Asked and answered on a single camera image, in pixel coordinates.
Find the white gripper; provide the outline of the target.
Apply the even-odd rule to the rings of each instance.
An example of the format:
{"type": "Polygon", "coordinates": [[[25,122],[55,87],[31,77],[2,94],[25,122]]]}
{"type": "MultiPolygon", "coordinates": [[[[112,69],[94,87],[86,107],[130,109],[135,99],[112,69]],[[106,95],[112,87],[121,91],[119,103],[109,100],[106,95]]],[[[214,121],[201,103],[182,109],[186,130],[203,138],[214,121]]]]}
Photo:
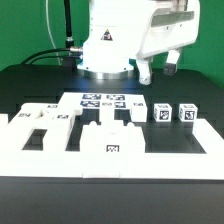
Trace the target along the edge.
{"type": "Polygon", "coordinates": [[[136,53],[142,85],[152,82],[152,56],[168,52],[163,72],[175,74],[181,48],[193,44],[199,31],[199,0],[151,1],[151,9],[136,53]]]}

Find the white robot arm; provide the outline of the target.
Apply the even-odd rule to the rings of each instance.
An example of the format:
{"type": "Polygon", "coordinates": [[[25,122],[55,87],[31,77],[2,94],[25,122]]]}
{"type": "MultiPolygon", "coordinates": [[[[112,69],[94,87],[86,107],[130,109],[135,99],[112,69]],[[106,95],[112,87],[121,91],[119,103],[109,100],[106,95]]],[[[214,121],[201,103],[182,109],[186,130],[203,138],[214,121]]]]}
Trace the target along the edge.
{"type": "Polygon", "coordinates": [[[95,79],[121,79],[139,71],[152,82],[151,63],[167,55],[166,75],[177,71],[182,49],[194,43],[199,0],[89,0],[89,36],[78,69],[95,79]]]}

